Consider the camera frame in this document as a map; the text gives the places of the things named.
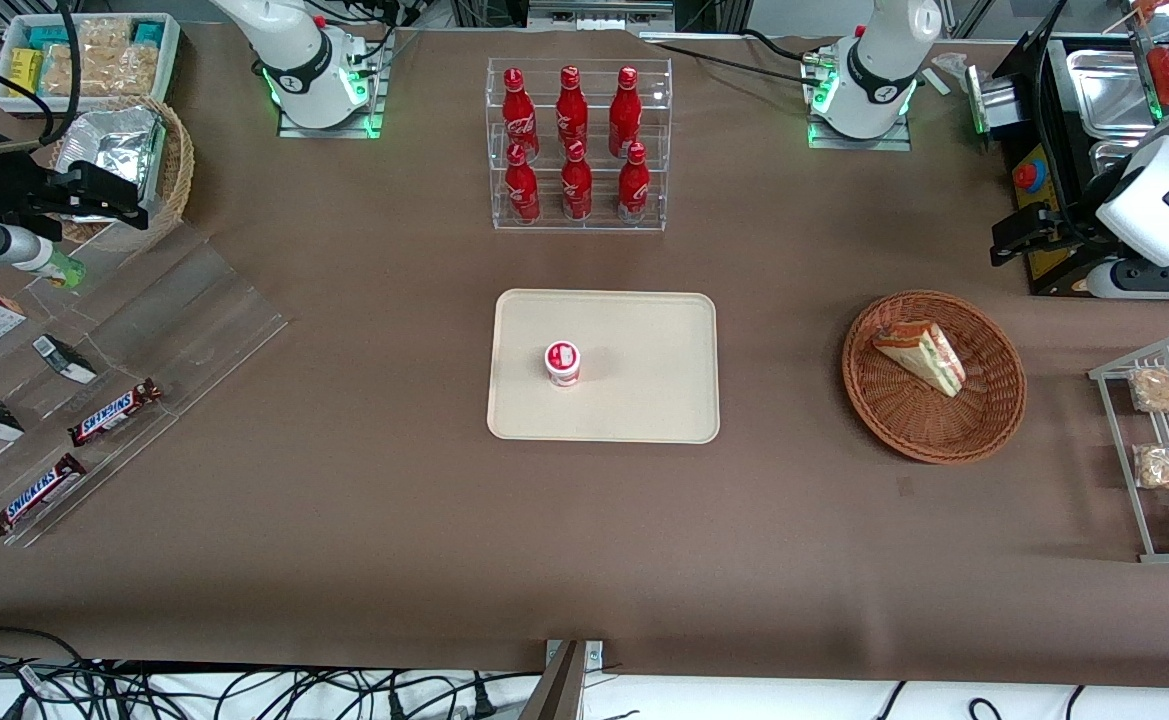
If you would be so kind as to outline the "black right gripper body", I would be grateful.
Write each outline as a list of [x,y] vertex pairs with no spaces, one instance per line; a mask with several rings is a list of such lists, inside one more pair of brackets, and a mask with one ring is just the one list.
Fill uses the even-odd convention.
[[40,215],[28,210],[28,200],[34,196],[69,205],[69,173],[41,167],[26,152],[0,155],[0,219]]

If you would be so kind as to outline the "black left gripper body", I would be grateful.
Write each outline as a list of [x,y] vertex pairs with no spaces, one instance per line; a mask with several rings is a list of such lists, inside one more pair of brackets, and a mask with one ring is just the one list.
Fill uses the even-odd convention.
[[1101,258],[1129,258],[1130,250],[1099,219],[1099,208],[1116,191],[1122,176],[1093,176],[1086,187],[1059,176],[1051,178],[1051,188],[1060,209],[1059,223],[1054,226],[1049,250],[1088,249]]

